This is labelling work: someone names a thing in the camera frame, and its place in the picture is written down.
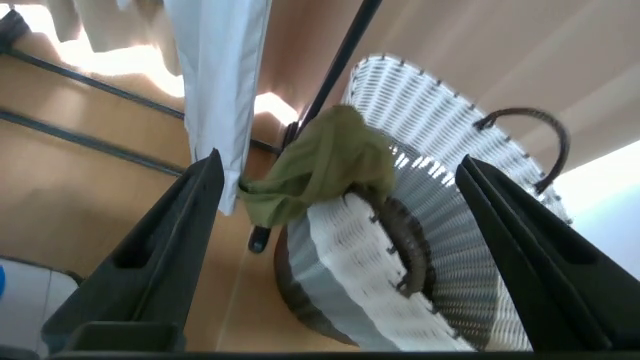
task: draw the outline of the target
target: wooden floor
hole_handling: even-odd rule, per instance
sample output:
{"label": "wooden floor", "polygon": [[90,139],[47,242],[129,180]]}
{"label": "wooden floor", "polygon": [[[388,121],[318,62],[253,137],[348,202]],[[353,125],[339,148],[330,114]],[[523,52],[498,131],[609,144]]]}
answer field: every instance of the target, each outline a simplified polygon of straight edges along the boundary
{"label": "wooden floor", "polygon": [[[59,62],[46,38],[17,46]],[[0,56],[0,107],[188,166],[181,121],[31,65]],[[140,75],[107,82],[176,108]],[[256,137],[279,129],[261,122]],[[251,150],[247,172],[262,176],[272,155]],[[172,176],[0,120],[0,254],[90,274],[175,180]],[[289,313],[272,267],[277,231],[262,255],[247,251],[242,202],[218,214],[185,329],[193,351],[353,350],[316,335]]]}

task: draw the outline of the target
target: basket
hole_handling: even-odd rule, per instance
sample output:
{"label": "basket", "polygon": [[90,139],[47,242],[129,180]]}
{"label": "basket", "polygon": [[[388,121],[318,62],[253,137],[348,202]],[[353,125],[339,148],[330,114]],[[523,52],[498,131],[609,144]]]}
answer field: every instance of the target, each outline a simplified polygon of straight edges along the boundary
{"label": "basket", "polygon": [[[526,108],[487,115],[442,81],[389,55],[370,56],[356,65],[343,103],[354,106],[369,127],[384,133],[393,144],[396,186],[392,197],[422,226],[436,275],[432,306],[454,329],[450,335],[461,336],[469,350],[531,350],[491,253],[455,186],[453,171],[470,154],[496,166],[569,222],[560,197],[549,186],[566,161],[568,138],[561,126],[548,114]],[[560,156],[549,175],[493,126],[497,117],[512,113],[533,115],[558,131]],[[314,205],[307,216],[289,223],[276,246],[276,278],[291,311],[312,329],[366,350],[432,350],[421,346],[436,336],[425,329],[398,328],[389,335],[381,326],[384,322],[376,319],[386,305],[380,302],[372,312],[354,300],[343,279],[356,275],[342,273],[340,269],[346,267],[327,265],[350,257],[329,258],[337,255],[323,253],[312,240],[310,219],[314,221],[311,216],[323,206]],[[374,274],[358,276],[363,283],[375,281]],[[415,341],[404,341],[409,338]],[[450,349],[436,350],[447,349],[465,347],[455,343]]]}

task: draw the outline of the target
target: hanging white fabric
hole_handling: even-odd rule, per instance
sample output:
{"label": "hanging white fabric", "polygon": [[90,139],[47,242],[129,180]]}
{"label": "hanging white fabric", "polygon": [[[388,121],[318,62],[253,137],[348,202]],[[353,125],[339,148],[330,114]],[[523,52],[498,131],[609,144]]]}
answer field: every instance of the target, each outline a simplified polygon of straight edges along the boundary
{"label": "hanging white fabric", "polygon": [[253,102],[270,0],[165,0],[184,75],[191,159],[218,149],[224,167],[219,210],[233,212],[249,150]]}

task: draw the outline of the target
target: olive green garment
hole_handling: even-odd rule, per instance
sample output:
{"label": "olive green garment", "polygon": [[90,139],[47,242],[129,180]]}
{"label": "olive green garment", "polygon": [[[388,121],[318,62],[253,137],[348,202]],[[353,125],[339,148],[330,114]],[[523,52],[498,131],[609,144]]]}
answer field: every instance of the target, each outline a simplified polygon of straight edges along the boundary
{"label": "olive green garment", "polygon": [[390,143],[367,128],[356,109],[339,105],[311,121],[263,180],[240,179],[238,193],[251,221],[270,227],[341,196],[353,183],[384,200],[394,181]]}

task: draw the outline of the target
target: white wall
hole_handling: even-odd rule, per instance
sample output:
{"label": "white wall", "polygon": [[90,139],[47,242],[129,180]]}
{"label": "white wall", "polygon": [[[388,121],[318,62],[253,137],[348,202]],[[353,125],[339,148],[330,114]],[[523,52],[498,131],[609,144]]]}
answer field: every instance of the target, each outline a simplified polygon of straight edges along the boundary
{"label": "white wall", "polygon": [[574,228],[640,279],[640,142],[561,175]]}

